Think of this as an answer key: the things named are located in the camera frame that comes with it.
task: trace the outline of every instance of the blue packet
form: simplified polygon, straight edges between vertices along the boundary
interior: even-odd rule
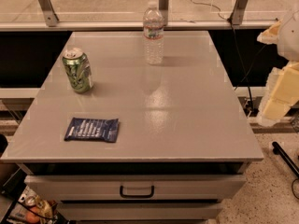
[[[118,131],[118,119],[72,118],[64,140],[106,141],[115,143]]]

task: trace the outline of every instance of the floor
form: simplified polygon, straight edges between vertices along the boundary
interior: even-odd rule
[[[0,22],[43,21],[36,0],[0,1]],[[76,6],[75,1],[81,2],[82,6]],[[52,0],[61,21],[140,21],[147,1]],[[245,21],[281,19],[294,2],[273,1],[249,0]],[[171,0],[171,20],[220,21],[228,18],[234,5],[235,0]],[[5,134],[8,141],[17,127],[18,124],[13,120],[0,120],[0,133]],[[299,134],[273,129],[255,135],[263,150],[264,160],[254,162],[249,167],[245,173],[248,182],[232,200],[223,202],[222,212],[217,219],[209,220],[209,224],[299,223],[299,200],[292,194],[292,181],[296,176],[272,150],[272,142],[279,142],[299,165]]]
[[[44,21],[37,0],[0,0],[0,22]],[[64,21],[142,21],[149,0],[51,0]],[[244,21],[281,19],[295,0],[249,0]],[[235,0],[170,0],[170,21],[223,21],[230,17]]]

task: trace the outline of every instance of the water bottle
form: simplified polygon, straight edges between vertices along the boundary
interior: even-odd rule
[[[149,2],[143,17],[145,57],[150,64],[159,64],[164,56],[164,18],[156,2]]]

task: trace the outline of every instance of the can lid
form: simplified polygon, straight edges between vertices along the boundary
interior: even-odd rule
[[[156,8],[156,7],[158,7],[158,3],[156,1],[149,1],[148,2],[148,7],[149,8]]]
[[[64,53],[65,58],[67,59],[76,59],[80,56],[82,56],[83,51],[78,48],[73,48],[73,49],[67,49]]]
[[[36,205],[36,197],[35,196],[28,196],[28,197],[26,197],[25,204],[27,206],[34,206],[34,205]]]

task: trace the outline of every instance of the green can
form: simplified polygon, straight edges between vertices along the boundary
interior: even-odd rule
[[[92,88],[91,66],[87,55],[81,49],[66,50],[63,56],[63,63],[69,82],[75,92],[83,93]]]

